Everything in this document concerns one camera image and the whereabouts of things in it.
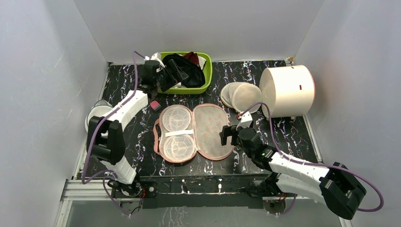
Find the black bra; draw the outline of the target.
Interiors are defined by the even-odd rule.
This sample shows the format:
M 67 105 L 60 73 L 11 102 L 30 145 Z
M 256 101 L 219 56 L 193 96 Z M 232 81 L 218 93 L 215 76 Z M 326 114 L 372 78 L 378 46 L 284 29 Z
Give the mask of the black bra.
M 167 64 L 174 60 L 176 65 L 188 75 L 188 78 L 182 82 L 182 85 L 188 88 L 199 88 L 205 84 L 205 76 L 202 69 L 177 53 L 166 55 L 162 62 Z

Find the floral mesh laundry bag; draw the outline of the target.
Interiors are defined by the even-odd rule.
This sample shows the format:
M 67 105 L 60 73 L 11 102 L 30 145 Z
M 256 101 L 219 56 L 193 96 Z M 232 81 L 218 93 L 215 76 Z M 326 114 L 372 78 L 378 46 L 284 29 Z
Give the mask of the floral mesh laundry bag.
M 190 110 L 184 105 L 165 108 L 155 121 L 154 152 L 170 163 L 185 163 L 196 154 L 219 161 L 233 152 L 222 145 L 220 132 L 230 122 L 225 110 L 214 104 L 201 104 Z

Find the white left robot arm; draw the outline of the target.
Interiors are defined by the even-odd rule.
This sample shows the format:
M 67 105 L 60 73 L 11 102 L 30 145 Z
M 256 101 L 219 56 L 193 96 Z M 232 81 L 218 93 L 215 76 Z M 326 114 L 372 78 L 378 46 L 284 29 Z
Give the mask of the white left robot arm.
M 82 173 L 82 183 L 86 184 L 99 173 L 87 177 L 90 158 L 99 160 L 109 177 L 123 184 L 123 191 L 130 197 L 139 195 L 140 182 L 135 180 L 136 169 L 125 156 L 124 129 L 136 114 L 148 105 L 151 96 L 158 90 L 163 92 L 188 79 L 174 59 L 162 60 L 157 54 L 145 57 L 141 71 L 134 69 L 135 83 L 125 98 L 102 116 L 92 116 L 88 122 L 87 157 Z

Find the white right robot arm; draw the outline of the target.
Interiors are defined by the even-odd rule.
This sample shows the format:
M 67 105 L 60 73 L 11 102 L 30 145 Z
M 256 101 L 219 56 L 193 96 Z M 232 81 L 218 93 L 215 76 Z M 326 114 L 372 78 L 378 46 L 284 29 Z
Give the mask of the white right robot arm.
M 297 194 L 325 204 L 337 216 L 351 220 L 366 195 L 366 189 L 341 163 L 332 167 L 319 166 L 299 158 L 281 154 L 275 147 L 263 144 L 252 117 L 239 117 L 238 125 L 225 125 L 220 132 L 221 144 L 239 146 L 260 169 L 271 174 L 259 189 L 278 196 Z

